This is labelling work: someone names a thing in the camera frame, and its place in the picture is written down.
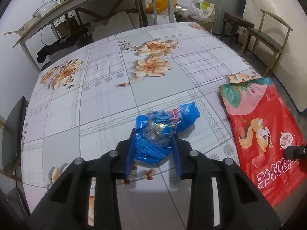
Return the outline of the cardboard box with bags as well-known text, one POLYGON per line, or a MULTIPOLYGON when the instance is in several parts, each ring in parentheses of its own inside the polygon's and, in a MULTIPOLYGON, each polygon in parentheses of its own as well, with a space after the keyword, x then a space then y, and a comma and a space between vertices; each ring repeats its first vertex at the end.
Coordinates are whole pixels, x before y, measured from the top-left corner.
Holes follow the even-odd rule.
POLYGON ((177 4, 175 17, 178 22, 195 22, 204 30, 212 33, 215 21, 215 5, 204 0, 191 0, 190 6, 177 4))

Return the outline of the white mattress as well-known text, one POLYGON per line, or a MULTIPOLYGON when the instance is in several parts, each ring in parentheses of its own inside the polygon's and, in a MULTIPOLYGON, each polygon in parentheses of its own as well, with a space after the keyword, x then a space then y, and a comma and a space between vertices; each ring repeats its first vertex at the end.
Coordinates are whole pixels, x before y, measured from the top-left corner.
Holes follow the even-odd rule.
POLYGON ((243 16, 284 45, 273 73, 300 113, 306 111, 306 14, 298 0, 247 0, 243 16))

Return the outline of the wooden chair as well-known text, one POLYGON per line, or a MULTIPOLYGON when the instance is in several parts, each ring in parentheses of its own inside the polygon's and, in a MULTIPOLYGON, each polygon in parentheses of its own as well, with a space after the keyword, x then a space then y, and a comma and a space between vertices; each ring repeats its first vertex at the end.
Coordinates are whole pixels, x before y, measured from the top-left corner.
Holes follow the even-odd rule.
POLYGON ((22 130, 28 101, 21 97, 11 110, 3 128, 1 174, 15 181, 22 178, 14 175, 21 163, 22 130))
POLYGON ((269 65, 267 66, 266 70, 264 71, 263 75, 262 75, 263 77, 265 77, 265 76, 268 75, 269 72, 272 72, 275 64, 277 64, 279 62, 279 60, 282 57, 282 54, 284 52, 284 49, 286 47, 290 32, 293 32, 294 30, 280 16, 278 16, 278 15, 272 13, 272 12, 269 12, 267 10, 264 10, 262 8, 260 9, 260 11, 262 12, 262 17, 261 17, 261 22, 260 22, 259 28, 258 29, 251 28, 251 27, 247 28, 245 40, 243 42, 243 46, 241 48, 240 55, 243 56, 243 54, 247 51, 248 45, 250 43, 250 39, 252 37, 254 37, 256 39, 255 42, 254 42, 252 51, 251 51, 252 55, 254 54, 254 51, 256 49, 258 41, 265 44, 266 47, 268 47, 271 51, 273 51, 273 56, 271 58, 271 61, 270 61, 269 65), (283 26, 285 26, 288 29, 282 45, 279 44, 277 41, 275 41, 273 38, 271 38, 268 34, 266 34, 265 32, 262 31, 265 15, 269 15, 271 18, 273 18, 274 20, 276 20, 277 22, 279 22, 280 24, 282 24, 283 26))

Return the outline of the grey side table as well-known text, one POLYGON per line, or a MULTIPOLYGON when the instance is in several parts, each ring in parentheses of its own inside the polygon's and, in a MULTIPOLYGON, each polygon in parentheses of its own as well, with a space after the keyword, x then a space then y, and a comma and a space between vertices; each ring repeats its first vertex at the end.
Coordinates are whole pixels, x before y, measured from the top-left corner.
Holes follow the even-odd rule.
MULTIPOLYGON (((56 19, 64 16, 70 11, 76 10, 80 8, 81 6, 93 2, 96 0, 66 0, 60 5, 53 8, 51 11, 49 11, 47 14, 45 14, 41 19, 39 19, 33 26, 31 26, 25 33, 22 35, 19 40, 14 44, 14 47, 17 45, 21 46, 21 49, 23 50, 24 54, 26 55, 28 61, 30 62, 31 66, 34 68, 34 70, 39 73, 41 69, 37 65, 36 61, 32 57, 30 51, 28 50, 26 46, 26 42, 33 37, 37 32, 45 28, 46 26, 50 25, 52 22, 54 22, 56 19)), ((173 23, 175 19, 174 15, 174 0, 168 0, 168 13, 169 13, 169 23, 173 23)), ((154 24, 157 23, 157 10, 156 10, 156 0, 153 0, 153 16, 154 16, 154 24)))

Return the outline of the wooden chair right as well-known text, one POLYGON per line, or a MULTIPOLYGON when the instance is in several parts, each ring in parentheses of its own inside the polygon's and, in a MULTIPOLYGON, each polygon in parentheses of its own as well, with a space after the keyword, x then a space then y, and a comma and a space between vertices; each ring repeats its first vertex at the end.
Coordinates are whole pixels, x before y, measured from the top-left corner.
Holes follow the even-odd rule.
POLYGON ((264 71, 263 75, 262 75, 263 77, 265 77, 265 76, 268 75, 269 72, 272 72, 275 64, 277 64, 279 62, 279 60, 282 57, 282 54, 284 52, 284 49, 286 47, 290 32, 293 32, 294 30, 280 16, 278 16, 278 15, 272 13, 272 12, 269 12, 267 10, 264 10, 262 8, 260 9, 260 11, 262 12, 262 17, 261 17, 261 22, 260 22, 259 28, 258 29, 251 28, 251 27, 247 28, 245 40, 243 42, 243 46, 241 48, 240 55, 243 56, 243 54, 247 51, 248 45, 250 43, 250 39, 252 37, 254 37, 256 39, 255 42, 254 42, 252 51, 251 51, 252 55, 254 54, 254 51, 256 49, 258 41, 265 44, 266 47, 268 47, 271 51, 273 51, 273 56, 271 58, 271 61, 270 61, 269 65, 267 66, 266 70, 264 71), (269 15, 271 18, 273 18, 274 20, 276 20, 277 22, 279 22, 280 24, 282 24, 283 26, 285 26, 288 29, 282 45, 279 44, 277 41, 275 41, 273 38, 271 38, 268 34, 266 34, 265 32, 262 31, 265 15, 269 15))

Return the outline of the dark wooden stool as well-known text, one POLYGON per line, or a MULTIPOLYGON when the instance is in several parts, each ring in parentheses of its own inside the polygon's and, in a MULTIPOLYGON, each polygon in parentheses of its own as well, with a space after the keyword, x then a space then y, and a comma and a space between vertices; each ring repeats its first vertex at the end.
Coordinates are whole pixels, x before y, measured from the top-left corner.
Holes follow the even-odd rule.
POLYGON ((224 33, 225 33, 225 28, 226 28, 227 23, 232 26, 229 43, 228 43, 228 46, 230 48, 232 47, 232 44, 234 42, 235 34, 237 33, 238 29, 241 26, 243 26, 244 28, 254 28, 254 23, 248 21, 244 17, 239 16, 239 15, 234 15, 229 12, 224 12, 223 25, 222 25, 222 31, 221 31, 221 37, 220 37, 221 41, 223 41, 224 39, 224 33))

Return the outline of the yellow plastic bag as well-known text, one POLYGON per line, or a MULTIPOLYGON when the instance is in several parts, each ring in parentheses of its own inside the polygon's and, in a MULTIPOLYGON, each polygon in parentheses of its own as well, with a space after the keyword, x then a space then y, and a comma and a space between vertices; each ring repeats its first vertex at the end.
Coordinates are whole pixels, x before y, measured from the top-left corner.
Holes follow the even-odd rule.
MULTIPOLYGON (((146 14, 152 14, 153 11, 153 2, 147 3, 148 6, 145 9, 145 13, 146 14)), ((161 14, 164 13, 168 10, 169 4, 168 4, 168 0, 156 0, 156 9, 157 9, 157 13, 161 14)))

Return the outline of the blue wrapper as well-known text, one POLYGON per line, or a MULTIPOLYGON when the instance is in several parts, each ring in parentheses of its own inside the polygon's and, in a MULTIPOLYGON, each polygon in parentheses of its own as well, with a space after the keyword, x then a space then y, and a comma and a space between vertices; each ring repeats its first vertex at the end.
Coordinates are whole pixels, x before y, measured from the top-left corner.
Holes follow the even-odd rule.
POLYGON ((135 159, 148 164, 160 163, 171 153, 175 134, 188 129, 199 117, 195 102, 169 111, 139 115, 135 122, 135 159))

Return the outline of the red rice bag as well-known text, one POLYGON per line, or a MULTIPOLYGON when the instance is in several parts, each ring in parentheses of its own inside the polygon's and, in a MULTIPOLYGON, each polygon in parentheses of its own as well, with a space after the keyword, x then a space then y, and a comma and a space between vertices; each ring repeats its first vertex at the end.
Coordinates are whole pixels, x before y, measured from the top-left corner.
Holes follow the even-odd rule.
POLYGON ((271 206, 306 179, 306 159, 286 159, 289 146, 306 144, 273 81, 243 73, 219 87, 230 118, 241 169, 271 206))

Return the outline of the black clothing pile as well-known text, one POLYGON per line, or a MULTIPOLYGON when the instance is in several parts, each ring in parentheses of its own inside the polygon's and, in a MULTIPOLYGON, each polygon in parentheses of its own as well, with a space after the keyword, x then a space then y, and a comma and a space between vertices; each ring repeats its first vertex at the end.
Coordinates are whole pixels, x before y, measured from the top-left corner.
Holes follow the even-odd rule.
POLYGON ((51 45, 45 45, 37 53, 37 62, 41 64, 45 62, 46 58, 49 58, 51 63, 55 63, 59 59, 81 48, 82 41, 86 39, 88 32, 88 28, 84 28, 55 41, 51 45))

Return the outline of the wooden chair left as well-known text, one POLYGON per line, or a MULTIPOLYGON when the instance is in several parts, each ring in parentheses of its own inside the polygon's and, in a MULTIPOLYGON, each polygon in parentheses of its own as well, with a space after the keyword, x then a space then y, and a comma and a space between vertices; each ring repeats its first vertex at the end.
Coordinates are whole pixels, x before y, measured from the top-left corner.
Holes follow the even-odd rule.
POLYGON ((1 174, 15 181, 22 178, 14 175, 21 163, 22 130, 28 101, 21 97, 11 110, 3 128, 1 174))

